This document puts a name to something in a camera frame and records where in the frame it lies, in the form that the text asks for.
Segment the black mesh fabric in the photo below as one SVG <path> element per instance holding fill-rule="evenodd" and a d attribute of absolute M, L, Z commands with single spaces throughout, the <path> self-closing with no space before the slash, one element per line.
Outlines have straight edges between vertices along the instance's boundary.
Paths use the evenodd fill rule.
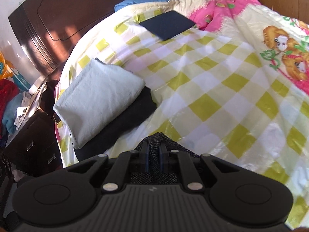
<path fill-rule="evenodd" d="M 177 175 L 175 173 L 161 173 L 159 162 L 159 145 L 161 142 L 165 142 L 166 149 L 179 150 L 188 153 L 191 157 L 198 158 L 199 156 L 175 141 L 171 140 L 163 133 L 155 133 L 149 137 L 144 138 L 135 150 L 140 151 L 142 149 L 143 142 L 147 140 L 149 143 L 149 172 L 147 173 L 133 173 L 131 175 L 131 184 L 177 184 Z"/>

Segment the ribbed black surface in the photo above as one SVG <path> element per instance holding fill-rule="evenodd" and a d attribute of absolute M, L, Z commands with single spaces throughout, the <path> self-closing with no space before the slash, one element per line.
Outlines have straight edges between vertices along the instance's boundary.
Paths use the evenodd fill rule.
<path fill-rule="evenodd" d="M 286 232 L 284 225 L 241 228 L 218 217 L 205 199 L 179 185 L 128 185 L 118 194 L 104 195 L 97 207 L 79 221 L 57 228 L 22 224 L 17 232 Z"/>

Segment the checkered bedspread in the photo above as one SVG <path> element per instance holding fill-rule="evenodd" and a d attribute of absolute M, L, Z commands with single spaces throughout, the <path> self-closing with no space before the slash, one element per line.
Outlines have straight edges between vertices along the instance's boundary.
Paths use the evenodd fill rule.
<path fill-rule="evenodd" d="M 308 196 L 309 97 L 248 43 L 195 28 L 161 41 L 139 26 L 160 13 L 100 30 L 76 62 L 66 64 L 60 95 L 92 58 L 132 71 L 145 80 L 158 108 L 117 140 L 110 157 L 163 132 L 198 155 L 211 153 L 286 184 L 295 196 L 288 222 L 299 224 L 308 210 L 300 193 Z M 58 132 L 64 165 L 76 163 L 62 122 Z"/>

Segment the headboard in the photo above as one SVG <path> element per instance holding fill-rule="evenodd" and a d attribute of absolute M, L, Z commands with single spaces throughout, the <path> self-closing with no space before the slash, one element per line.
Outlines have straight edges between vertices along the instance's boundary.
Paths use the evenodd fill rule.
<path fill-rule="evenodd" d="M 59 78 L 80 38 L 123 0 L 26 0 L 10 16 L 12 29 L 37 70 Z"/>

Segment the silver screw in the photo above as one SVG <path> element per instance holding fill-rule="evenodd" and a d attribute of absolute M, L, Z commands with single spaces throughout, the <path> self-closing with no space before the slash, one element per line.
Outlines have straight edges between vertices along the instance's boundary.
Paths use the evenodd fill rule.
<path fill-rule="evenodd" d="M 188 184 L 188 189 L 190 190 L 200 190 L 203 188 L 203 185 L 199 182 L 191 182 Z"/>
<path fill-rule="evenodd" d="M 118 189 L 118 185 L 115 183 L 106 183 L 103 185 L 103 189 L 105 191 L 115 191 L 116 189 Z"/>

